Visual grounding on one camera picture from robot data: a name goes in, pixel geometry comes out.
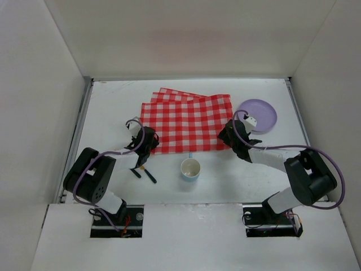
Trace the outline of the red white checkered cloth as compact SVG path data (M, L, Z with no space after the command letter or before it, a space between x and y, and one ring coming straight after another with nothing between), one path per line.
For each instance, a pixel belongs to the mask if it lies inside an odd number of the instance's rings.
M142 103L140 120L159 137L154 154L177 154L228 149L218 134L232 115L229 94L190 98L162 88L149 103Z

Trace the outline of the lilac round plate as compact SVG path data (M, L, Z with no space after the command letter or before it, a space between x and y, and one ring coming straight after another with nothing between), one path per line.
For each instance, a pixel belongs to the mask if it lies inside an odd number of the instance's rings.
M272 105L261 99L248 99L239 105L238 113L240 119L244 119L246 111L250 117L256 120L255 126L252 126L252 132L267 133L276 124L278 120L277 113Z

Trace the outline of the light blue mug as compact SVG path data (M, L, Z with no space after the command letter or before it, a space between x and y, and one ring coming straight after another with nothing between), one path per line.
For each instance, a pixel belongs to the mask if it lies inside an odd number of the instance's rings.
M180 165L182 178L187 182L194 182L198 179L201 172L200 163L193 157L193 153L188 154Z

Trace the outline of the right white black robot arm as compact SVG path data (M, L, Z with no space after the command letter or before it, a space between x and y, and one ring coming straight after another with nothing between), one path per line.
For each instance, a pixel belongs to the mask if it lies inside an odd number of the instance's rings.
M262 202L262 215L271 219L298 206L313 206L337 187L337 181L320 152L314 148L258 146L258 139L250 139L245 122L231 119L218 134L238 158L262 164L287 175L289 187Z

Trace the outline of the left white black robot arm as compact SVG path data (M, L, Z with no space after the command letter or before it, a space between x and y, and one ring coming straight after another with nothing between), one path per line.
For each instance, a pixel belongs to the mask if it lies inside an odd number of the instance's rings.
M77 202L93 206L110 224L118 224L126 216L126 202L108 190L113 170L139 168L158 145L156 131L144 126L130 144L120 151L99 153L87 147L67 173L63 188L72 193Z

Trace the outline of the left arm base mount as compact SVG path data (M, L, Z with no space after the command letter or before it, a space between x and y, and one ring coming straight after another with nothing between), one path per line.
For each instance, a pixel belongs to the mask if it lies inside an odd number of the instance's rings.
M114 226L109 223L102 213L90 208L88 213L93 221L90 238L141 238L143 234L144 205L130 205L119 218L108 214Z

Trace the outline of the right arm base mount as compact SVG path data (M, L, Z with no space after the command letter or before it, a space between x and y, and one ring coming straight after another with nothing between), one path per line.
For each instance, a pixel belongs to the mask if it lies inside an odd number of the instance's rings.
M299 238L303 233L301 219L292 209L276 214L263 203L243 204L241 221L248 238Z

